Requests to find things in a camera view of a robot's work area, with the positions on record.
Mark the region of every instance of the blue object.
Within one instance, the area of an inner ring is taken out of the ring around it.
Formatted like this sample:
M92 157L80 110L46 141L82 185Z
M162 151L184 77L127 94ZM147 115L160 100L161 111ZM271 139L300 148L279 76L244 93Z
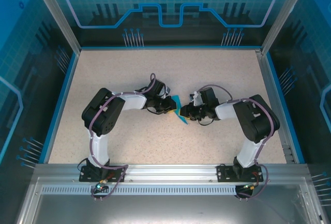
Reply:
M186 119L184 117L182 117L182 116L179 115L180 108L182 107L182 105L180 103L179 96L177 96L177 95L176 96L172 96L171 99L173 99L176 102L176 104L177 104L177 109L175 110L176 115L179 117L179 119L182 120L182 122L184 122L185 124L187 124Z

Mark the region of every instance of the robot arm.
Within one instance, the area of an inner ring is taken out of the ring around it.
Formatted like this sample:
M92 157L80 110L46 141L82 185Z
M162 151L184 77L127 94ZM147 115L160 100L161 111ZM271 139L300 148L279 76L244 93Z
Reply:
M212 88L205 88L190 95L190 104L180 109L180 115L192 121L209 117L213 121L237 118L244 132L244 145L234 158L233 171L239 179L246 168L253 167L263 140L270 134L270 121L266 114L250 101L228 101L219 104ZM279 120L260 95L250 99L258 102L270 114L274 131L280 127Z
M139 94L142 89L135 91L137 94L123 94L114 98L107 105L107 107L104 108L103 112L101 112L101 114L93 123L93 152L97 161L102 165L109 164L109 156L107 152L108 135L109 132L114 128L122 111L130 109L154 108L155 112L153 113L162 114L176 110L176 102L171 99L171 96L169 96L170 89L166 87L166 85L161 81L156 80L154 86L148 92ZM94 96L92 101L87 105L82 113L82 119L84 120L84 125L87 129L89 128L89 125L94 116L100 110L101 106L115 94L115 92L111 92L106 88L102 88ZM100 166L98 166L92 159L91 154L88 157L88 162L93 166L100 168Z

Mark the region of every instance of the aluminum frame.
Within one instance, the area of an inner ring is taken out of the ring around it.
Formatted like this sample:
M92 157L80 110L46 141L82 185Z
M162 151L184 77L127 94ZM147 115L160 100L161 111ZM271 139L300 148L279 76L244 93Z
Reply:
M125 181L121 185L136 187L144 185L198 185L200 187L243 185L238 183L218 183L217 165L130 165ZM302 205L306 206L307 217L311 223L320 223L315 200L315 190L310 177L308 166L305 164L267 164L270 185L298 185L302 189ZM95 185L95 183L78 182L79 171L77 165L36 165L33 178L21 209L19 224L32 223L36 215L42 189L48 185L67 185L81 187ZM82 192L71 195L86 195Z
M273 23L269 33L267 34L267 37L265 38L261 46L263 55L266 55L269 49L271 48L272 44L274 43L277 35L279 34L281 28L285 24L285 21L289 17L297 1L298 0L285 0L281 10L279 11L275 19L275 22Z
M43 0L48 7L49 11L51 12L55 22L61 29L63 35L67 39L68 43L70 44L73 52L77 55L80 54L81 46L79 45L76 36L74 35L71 27L65 18L60 6L58 5L56 0Z
M277 93L277 87L274 78L272 77L272 72L270 64L266 55L262 55L261 51L257 51L257 58L260 65L260 70L264 80L265 88L268 93L269 101L272 110L278 116L279 121L284 123L278 130L279 138L284 149L284 154L287 163L300 163L293 142L293 137L290 132L289 124L285 116L284 109L281 105L281 100L279 94Z

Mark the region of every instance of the blue glass wall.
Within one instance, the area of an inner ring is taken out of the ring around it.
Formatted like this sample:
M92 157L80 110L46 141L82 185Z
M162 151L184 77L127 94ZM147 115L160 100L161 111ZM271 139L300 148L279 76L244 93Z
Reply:
M260 46L284 0L58 2L82 46Z
M14 223L72 50L43 0L0 0L0 9L0 222Z
M298 0L270 55L304 159L330 175L331 0Z

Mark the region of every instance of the vent slot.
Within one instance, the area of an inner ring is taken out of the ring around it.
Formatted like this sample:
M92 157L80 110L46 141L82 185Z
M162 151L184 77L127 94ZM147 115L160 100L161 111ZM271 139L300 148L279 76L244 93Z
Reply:
M106 195L112 185L99 195ZM42 188L43 195L90 195L91 185L46 185ZM114 195L235 195L235 186L225 185L119 185Z

